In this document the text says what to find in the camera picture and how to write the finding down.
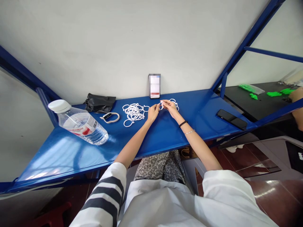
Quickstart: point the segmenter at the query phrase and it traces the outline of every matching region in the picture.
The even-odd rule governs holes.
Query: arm
[[[125,196],[126,170],[136,156],[158,112],[159,105],[149,108],[145,124],[125,145],[114,163],[107,168],[70,227],[117,226],[120,207]]]
[[[122,163],[126,168],[130,166],[135,156],[137,155],[142,141],[149,130],[152,123],[155,121],[159,113],[159,104],[155,104],[148,110],[148,118],[139,131],[128,141],[114,162]]]
[[[177,111],[177,108],[173,102],[169,100],[161,100],[161,102],[164,105],[164,108],[168,109],[171,116],[176,120],[178,124],[181,124],[185,121],[181,114]],[[193,130],[193,128],[188,123],[183,124],[181,126],[181,129],[183,133],[187,133]],[[206,167],[207,171],[222,169],[214,154],[211,152],[206,143],[196,132],[185,134],[185,136],[190,146],[193,148],[199,159]]]
[[[289,97],[293,102],[298,101],[303,98],[303,87],[299,87],[297,90],[293,91]],[[296,119],[298,129],[303,131],[303,108],[297,109],[292,112],[292,115]]]

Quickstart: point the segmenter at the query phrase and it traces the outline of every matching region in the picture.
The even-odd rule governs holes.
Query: blue metal desk
[[[189,124],[204,140],[215,139],[241,131],[216,116],[220,109],[247,121],[248,130],[256,127],[254,123],[248,121],[211,90],[180,92],[161,96],[161,99],[171,98],[176,99],[181,115],[188,120]],[[159,103],[159,99],[151,100],[149,97],[139,97],[117,100],[112,112],[119,113],[120,119],[111,124],[106,124],[99,118],[102,114],[92,113],[109,134],[107,143],[101,146],[91,145],[65,129],[56,126],[25,171],[10,188],[10,191],[56,182],[110,165],[147,119],[135,121],[128,128],[123,126],[127,116],[123,112],[122,106],[132,103],[152,106]],[[75,107],[84,108],[84,105],[76,105]],[[149,129],[136,159],[186,145],[188,145],[188,141],[178,128],[177,123],[169,112],[163,109]]]

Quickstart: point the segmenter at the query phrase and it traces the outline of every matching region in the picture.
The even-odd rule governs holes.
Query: striped sleeve
[[[126,168],[115,162],[105,171],[70,227],[116,227],[126,187]]]

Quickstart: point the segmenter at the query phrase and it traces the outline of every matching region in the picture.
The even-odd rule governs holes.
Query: black stripe
[[[123,189],[123,185],[122,185],[121,181],[120,181],[118,178],[116,178],[116,177],[108,177],[108,178],[102,179],[102,180],[100,180],[100,181],[96,184],[96,187],[97,187],[99,184],[101,184],[101,183],[112,183],[112,184],[117,185],[117,186],[120,188],[121,192],[122,192],[121,197],[122,197],[122,201],[123,201],[124,189]]]
[[[100,193],[105,193],[106,195],[113,198],[113,200],[115,200],[119,205],[121,205],[121,195],[116,189],[106,188],[106,187],[97,187],[95,190],[92,191],[91,195],[100,194]]]
[[[112,215],[113,217],[113,227],[117,226],[117,219],[118,219],[118,210],[111,202],[108,202],[106,199],[103,198],[95,198],[89,199],[81,210],[85,210],[90,207],[101,208],[105,210],[107,213]]]

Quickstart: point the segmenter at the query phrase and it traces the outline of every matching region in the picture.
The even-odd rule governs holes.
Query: black smartphone
[[[240,118],[232,115],[229,112],[226,112],[225,110],[220,109],[217,112],[217,116],[227,121],[228,123],[231,123],[233,126],[236,126],[241,130],[245,130],[247,127],[247,122],[241,120]]]
[[[159,99],[161,92],[161,74],[149,74],[149,97]]]

